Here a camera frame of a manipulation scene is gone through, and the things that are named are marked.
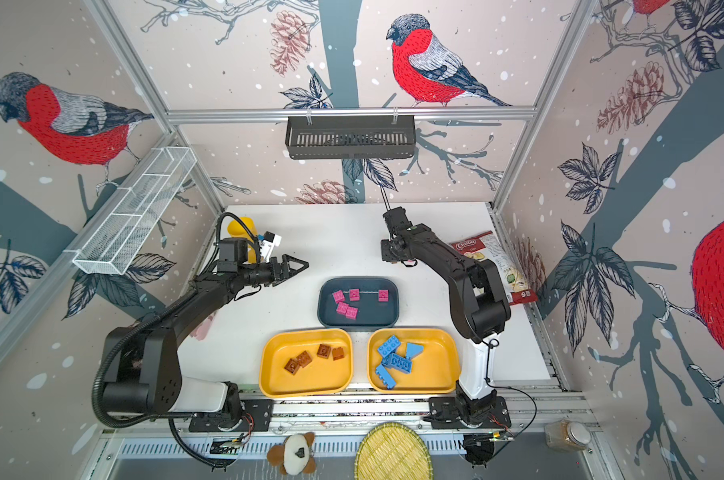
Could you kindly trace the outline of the small pink lego brick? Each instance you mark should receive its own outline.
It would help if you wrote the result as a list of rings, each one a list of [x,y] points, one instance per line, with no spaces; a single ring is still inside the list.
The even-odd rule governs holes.
[[[351,320],[357,318],[358,309],[356,307],[349,306],[345,312],[345,317]]]

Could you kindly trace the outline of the brown lego brick front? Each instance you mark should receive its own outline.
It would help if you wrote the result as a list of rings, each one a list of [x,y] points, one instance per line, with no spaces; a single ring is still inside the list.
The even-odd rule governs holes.
[[[300,363],[301,367],[306,367],[312,362],[312,357],[308,351],[303,351],[295,358],[295,360]]]

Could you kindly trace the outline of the brown lego brick small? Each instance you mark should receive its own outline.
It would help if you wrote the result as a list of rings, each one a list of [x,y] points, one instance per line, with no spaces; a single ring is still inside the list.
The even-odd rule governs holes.
[[[339,361],[345,357],[345,349],[343,347],[334,347],[331,354],[334,361]]]

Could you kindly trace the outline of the large blue lego brick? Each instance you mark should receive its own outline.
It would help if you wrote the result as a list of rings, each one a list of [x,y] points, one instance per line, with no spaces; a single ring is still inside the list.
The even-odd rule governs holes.
[[[386,358],[395,353],[400,345],[401,340],[396,335],[392,335],[378,347],[378,352],[383,358]]]

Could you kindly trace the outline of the blue sloped lego brick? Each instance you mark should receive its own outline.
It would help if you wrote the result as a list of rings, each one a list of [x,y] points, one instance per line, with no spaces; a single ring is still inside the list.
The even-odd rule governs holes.
[[[424,352],[425,347],[418,343],[408,342],[405,348],[405,358],[412,361]]]

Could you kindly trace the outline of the blue long lego brick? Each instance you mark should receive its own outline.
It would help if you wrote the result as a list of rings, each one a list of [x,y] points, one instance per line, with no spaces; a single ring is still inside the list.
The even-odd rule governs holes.
[[[375,369],[375,373],[379,380],[381,381],[382,385],[387,390],[392,390],[396,387],[397,383],[396,380],[393,378],[393,376],[388,372],[388,370],[383,365],[378,365]]]

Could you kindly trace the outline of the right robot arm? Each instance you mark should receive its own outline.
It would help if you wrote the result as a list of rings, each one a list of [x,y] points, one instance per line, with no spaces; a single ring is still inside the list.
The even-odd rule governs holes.
[[[382,392],[491,394],[478,384],[493,360],[488,343],[511,317],[492,260],[462,254],[402,207],[381,221],[369,205],[281,207],[275,225],[311,267],[270,301],[271,326],[358,333],[367,345],[356,368]]]

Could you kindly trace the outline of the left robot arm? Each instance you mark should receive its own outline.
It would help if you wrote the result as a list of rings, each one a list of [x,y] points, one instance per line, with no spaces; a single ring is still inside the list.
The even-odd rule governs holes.
[[[276,287],[308,268],[307,261],[288,254],[257,264],[215,260],[157,317],[110,332],[91,391],[96,418],[115,429],[210,414],[238,422],[244,416],[238,386],[185,377],[179,347],[244,288]]]

